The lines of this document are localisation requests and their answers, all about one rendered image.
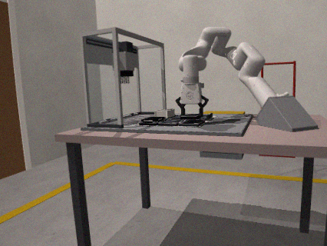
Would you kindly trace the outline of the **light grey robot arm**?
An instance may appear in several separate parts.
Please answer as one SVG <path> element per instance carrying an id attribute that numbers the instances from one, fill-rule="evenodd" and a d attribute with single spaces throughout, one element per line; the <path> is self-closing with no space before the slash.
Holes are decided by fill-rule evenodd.
<path id="1" fill-rule="evenodd" d="M 179 69 L 183 71 L 183 83 L 199 82 L 199 71 L 206 67 L 206 57 L 210 49 L 215 55 L 227 58 L 232 66 L 240 71 L 239 80 L 250 90 L 262 107 L 268 97 L 288 96 L 276 94 L 266 80 L 257 77 L 265 64 L 264 57 L 250 43 L 243 42 L 238 48 L 226 48 L 231 31 L 225 27 L 207 27 L 203 30 L 196 47 L 184 52 L 179 60 Z M 201 88 L 204 83 L 199 82 Z"/>

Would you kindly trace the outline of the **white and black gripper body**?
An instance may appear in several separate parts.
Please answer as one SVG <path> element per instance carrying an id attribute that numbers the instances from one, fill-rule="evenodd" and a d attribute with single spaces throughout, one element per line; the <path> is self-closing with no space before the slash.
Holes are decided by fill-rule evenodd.
<path id="1" fill-rule="evenodd" d="M 183 83 L 181 87 L 181 104 L 196 105 L 202 103 L 202 91 L 199 82 L 197 83 Z"/>

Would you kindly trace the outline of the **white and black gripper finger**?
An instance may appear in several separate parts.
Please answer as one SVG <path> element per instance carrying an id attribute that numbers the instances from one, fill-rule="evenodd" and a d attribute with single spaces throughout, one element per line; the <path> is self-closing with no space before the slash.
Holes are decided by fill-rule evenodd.
<path id="1" fill-rule="evenodd" d="M 201 95 L 201 98 L 205 101 L 203 104 L 199 103 L 198 105 L 200 106 L 199 112 L 200 112 L 200 117 L 203 115 L 203 108 L 209 101 L 209 99 L 205 98 L 204 96 Z"/>
<path id="2" fill-rule="evenodd" d="M 180 97 L 176 100 L 177 105 L 181 108 L 182 116 L 185 115 L 185 105 L 180 103 Z"/>

